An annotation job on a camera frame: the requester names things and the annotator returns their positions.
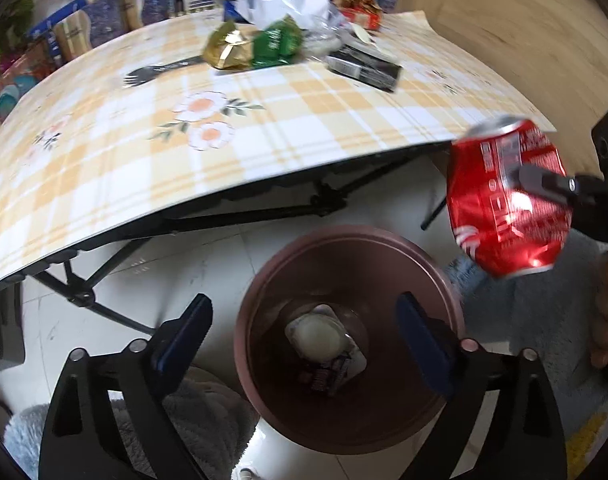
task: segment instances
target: green snack package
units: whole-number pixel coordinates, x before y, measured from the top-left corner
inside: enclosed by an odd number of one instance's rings
[[[288,65],[302,47],[302,31],[286,16],[261,31],[253,40],[253,68]]]

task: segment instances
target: fork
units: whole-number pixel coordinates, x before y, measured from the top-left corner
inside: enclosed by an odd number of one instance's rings
[[[124,76],[124,86],[127,88],[133,86],[140,86],[149,81],[153,81],[157,76],[162,75],[164,72],[176,70],[177,68],[183,68],[185,66],[193,66],[203,63],[202,56],[187,57],[180,61],[169,63],[168,65],[149,65],[143,66],[127,73]]]

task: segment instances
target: plaid tablecloth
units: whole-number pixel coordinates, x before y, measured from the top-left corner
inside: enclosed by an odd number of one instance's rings
[[[0,129],[0,279],[156,210],[254,180],[451,140],[501,113],[552,125],[515,88],[437,35],[420,13],[385,17],[404,70],[395,93],[319,62],[245,73],[207,65],[136,88],[138,67],[202,52],[220,24],[192,14],[68,63]]]

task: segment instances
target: crushed can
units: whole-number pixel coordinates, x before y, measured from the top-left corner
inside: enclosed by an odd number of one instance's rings
[[[572,211],[518,183],[523,164],[565,174],[558,151],[530,119],[501,116],[471,128],[450,149],[447,205],[457,244],[496,278],[551,268]]]

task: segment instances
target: black metal table frame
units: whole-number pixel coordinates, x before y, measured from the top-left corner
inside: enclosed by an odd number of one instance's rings
[[[154,328],[138,323],[133,319],[103,306],[96,301],[94,292],[94,287],[101,280],[142,247],[142,245],[151,240],[151,238],[201,229],[295,218],[299,216],[317,215],[324,217],[345,208],[347,206],[346,199],[352,192],[370,184],[422,155],[444,150],[449,146],[449,141],[434,142],[431,144],[422,144],[420,146],[410,146],[392,150],[390,152],[365,155],[318,168],[301,170],[280,177],[243,184],[242,186],[233,187],[222,192],[190,200],[180,205],[171,206],[47,256],[39,262],[25,267],[23,270],[1,280],[0,290],[20,282],[27,276],[33,276],[38,282],[60,294],[75,306],[87,308],[114,322],[151,335],[155,331]],[[347,173],[349,171],[359,170],[364,166],[377,167],[337,189],[334,189],[322,181],[322,178],[329,172]],[[258,194],[271,189],[273,186],[287,187],[305,182],[313,182],[315,194],[310,197],[308,203],[302,205],[189,216],[211,208],[222,200],[240,200],[251,196],[257,196]],[[436,210],[437,213],[441,210],[440,206],[438,206],[438,209]],[[437,213],[434,211],[427,218],[422,224],[422,229],[428,227],[428,224],[433,221]],[[78,255],[79,251],[89,251],[112,242],[124,240],[128,240],[126,245],[111,256],[90,277],[82,278],[73,272],[71,260]],[[62,280],[48,272],[47,269],[51,264],[64,264],[66,282],[62,282]]]

